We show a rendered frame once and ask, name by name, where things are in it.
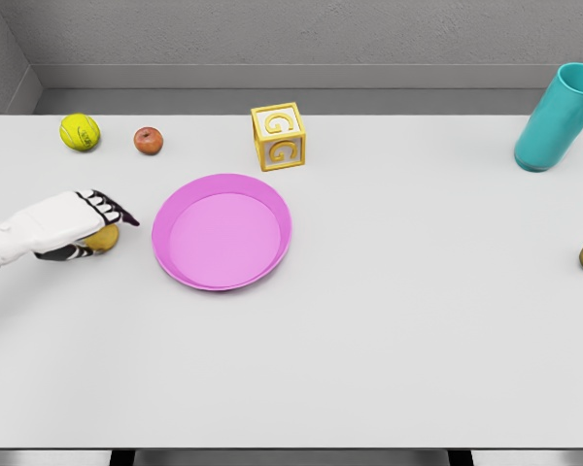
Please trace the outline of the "teal cup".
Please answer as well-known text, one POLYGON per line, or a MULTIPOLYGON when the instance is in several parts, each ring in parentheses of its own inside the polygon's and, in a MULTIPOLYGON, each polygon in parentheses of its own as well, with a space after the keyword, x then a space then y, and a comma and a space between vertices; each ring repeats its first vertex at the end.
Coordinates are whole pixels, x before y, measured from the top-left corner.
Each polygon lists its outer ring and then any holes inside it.
POLYGON ((562 161, 583 130, 583 63, 561 65, 514 148, 526 171, 545 172, 562 161))

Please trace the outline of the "yellow lemon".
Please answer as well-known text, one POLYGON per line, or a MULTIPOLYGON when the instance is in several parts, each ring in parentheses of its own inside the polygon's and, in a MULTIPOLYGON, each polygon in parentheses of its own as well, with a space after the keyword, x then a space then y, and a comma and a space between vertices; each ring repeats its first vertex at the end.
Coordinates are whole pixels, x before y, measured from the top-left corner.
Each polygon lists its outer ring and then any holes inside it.
POLYGON ((111 250, 118 242, 119 237, 119 228, 115 224, 109 224, 84 238, 84 244, 94 252, 103 253, 111 250))

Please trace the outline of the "red apple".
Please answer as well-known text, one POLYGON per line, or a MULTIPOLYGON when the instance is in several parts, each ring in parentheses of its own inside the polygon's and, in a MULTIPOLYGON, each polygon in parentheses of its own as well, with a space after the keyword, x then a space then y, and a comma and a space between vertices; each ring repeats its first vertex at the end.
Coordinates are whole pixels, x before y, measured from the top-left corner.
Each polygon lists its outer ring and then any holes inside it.
POLYGON ((164 144, 160 131, 154 127, 139 128, 133 136, 134 147, 145 155, 158 154, 164 144))

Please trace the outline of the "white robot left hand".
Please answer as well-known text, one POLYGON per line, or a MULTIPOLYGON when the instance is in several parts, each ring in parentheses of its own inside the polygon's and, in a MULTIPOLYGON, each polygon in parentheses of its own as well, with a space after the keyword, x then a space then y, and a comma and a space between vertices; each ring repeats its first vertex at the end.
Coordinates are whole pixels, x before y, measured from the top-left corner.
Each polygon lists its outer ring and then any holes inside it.
POLYGON ((41 260, 68 261, 94 254, 84 238, 119 222, 139 221, 107 194, 85 189, 66 191, 15 214, 30 251, 41 260))

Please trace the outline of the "pink round plate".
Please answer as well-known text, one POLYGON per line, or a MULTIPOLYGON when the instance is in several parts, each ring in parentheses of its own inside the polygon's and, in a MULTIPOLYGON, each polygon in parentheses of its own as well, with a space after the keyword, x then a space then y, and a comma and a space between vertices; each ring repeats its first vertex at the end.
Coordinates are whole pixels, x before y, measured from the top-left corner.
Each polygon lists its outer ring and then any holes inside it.
POLYGON ((226 291, 260 280, 286 255, 292 215, 270 185, 239 174, 196 179, 161 205, 152 228, 160 267, 196 289, 226 291))

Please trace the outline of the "yellow tennis ball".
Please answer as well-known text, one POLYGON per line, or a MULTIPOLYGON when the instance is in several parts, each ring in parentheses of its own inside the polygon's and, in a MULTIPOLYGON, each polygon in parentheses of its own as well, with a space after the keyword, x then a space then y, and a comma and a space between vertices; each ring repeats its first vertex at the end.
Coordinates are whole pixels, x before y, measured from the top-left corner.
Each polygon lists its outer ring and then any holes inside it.
POLYGON ((59 136, 69 149, 88 151, 97 146, 101 132, 91 116, 76 113, 62 119, 59 126, 59 136))

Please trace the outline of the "yellow letter G block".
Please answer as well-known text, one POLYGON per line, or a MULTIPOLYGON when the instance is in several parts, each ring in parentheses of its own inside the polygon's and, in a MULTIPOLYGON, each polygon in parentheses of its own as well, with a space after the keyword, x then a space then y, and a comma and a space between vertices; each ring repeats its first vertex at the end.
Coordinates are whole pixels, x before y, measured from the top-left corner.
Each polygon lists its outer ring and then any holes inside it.
POLYGON ((251 119, 262 172, 305 164, 306 130, 295 102, 253 108, 251 119))

